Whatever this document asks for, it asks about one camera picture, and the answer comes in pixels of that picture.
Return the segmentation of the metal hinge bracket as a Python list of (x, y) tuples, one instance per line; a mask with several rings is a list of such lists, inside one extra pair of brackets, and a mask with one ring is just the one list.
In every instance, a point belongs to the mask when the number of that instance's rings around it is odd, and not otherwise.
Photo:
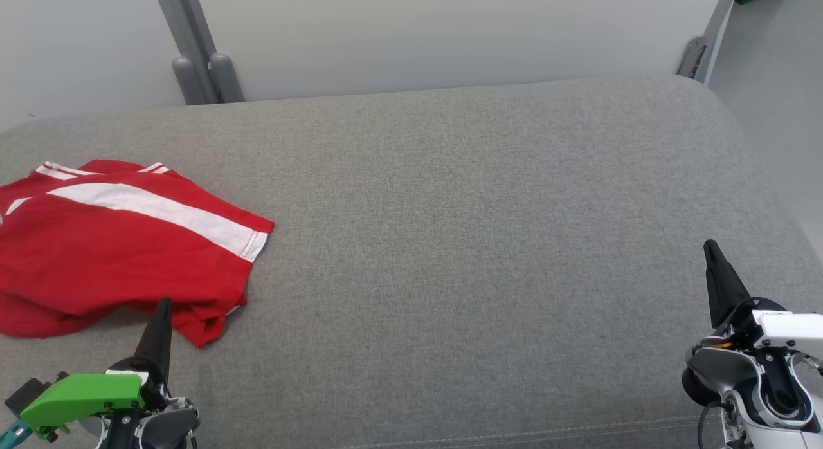
[(708, 42), (705, 36), (700, 35), (691, 39), (687, 47), (685, 47), (681, 64), (676, 74), (690, 79), (696, 78), (707, 47)]

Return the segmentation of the grey partition end post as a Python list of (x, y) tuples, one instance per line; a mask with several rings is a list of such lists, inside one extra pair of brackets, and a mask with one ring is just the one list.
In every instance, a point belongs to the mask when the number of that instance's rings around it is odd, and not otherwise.
[(735, 0), (718, 0), (705, 31), (702, 33), (707, 39), (708, 47), (705, 56), (702, 58), (697, 76), (692, 80), (708, 85), (734, 3)]

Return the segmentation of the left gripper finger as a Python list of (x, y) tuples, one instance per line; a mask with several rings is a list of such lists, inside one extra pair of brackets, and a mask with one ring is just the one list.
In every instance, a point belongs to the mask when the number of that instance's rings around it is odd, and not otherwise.
[(162, 298), (133, 354), (133, 366), (153, 380), (166, 380), (170, 369), (172, 300)]

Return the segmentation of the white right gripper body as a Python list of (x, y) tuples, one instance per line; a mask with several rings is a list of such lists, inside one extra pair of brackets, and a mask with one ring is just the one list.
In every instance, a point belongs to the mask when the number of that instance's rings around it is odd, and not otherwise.
[(800, 383), (800, 362), (823, 375), (823, 315), (742, 300), (687, 352), (683, 389), (723, 409), (727, 432), (823, 431), (823, 398)]

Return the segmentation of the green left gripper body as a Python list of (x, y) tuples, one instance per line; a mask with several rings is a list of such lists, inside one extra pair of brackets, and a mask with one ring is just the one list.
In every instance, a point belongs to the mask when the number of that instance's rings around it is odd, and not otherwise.
[(133, 358), (104, 373), (71, 374), (62, 385), (59, 419), (24, 421), (32, 435), (53, 443), (70, 423), (97, 436), (94, 449), (199, 449), (199, 412), (187, 398), (174, 398), (166, 380), (153, 380)]

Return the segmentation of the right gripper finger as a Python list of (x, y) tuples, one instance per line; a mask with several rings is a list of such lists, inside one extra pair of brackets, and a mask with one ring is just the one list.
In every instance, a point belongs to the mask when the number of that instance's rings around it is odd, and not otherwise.
[(722, 325), (741, 302), (750, 299), (743, 281), (715, 240), (703, 243), (706, 282), (712, 328)]

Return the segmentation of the grey sofa cushion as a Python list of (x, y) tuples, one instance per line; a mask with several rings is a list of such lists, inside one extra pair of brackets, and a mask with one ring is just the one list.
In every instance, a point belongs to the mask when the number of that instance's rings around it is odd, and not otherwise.
[(0, 134), (0, 183), (98, 158), (275, 223), (222, 338), (174, 336), (200, 449), (689, 449), (703, 242), (823, 311), (808, 238), (684, 77), (32, 121)]

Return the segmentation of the grey cylindrical post bumper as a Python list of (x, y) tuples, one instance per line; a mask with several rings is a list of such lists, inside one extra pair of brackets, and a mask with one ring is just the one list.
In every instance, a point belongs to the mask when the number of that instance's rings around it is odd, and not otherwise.
[(200, 83), (193, 62), (184, 56), (174, 57), (172, 69), (187, 105), (204, 104)]
[(218, 51), (213, 53), (210, 56), (209, 71), (221, 103), (245, 102), (234, 62), (228, 55)]

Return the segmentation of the red shorts white stripe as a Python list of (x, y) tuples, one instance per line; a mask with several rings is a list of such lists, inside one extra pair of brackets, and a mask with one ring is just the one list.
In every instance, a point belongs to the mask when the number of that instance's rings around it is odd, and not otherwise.
[(223, 335), (275, 223), (161, 163), (44, 162), (0, 185), (0, 334), (74, 334), (172, 300), (195, 347)]

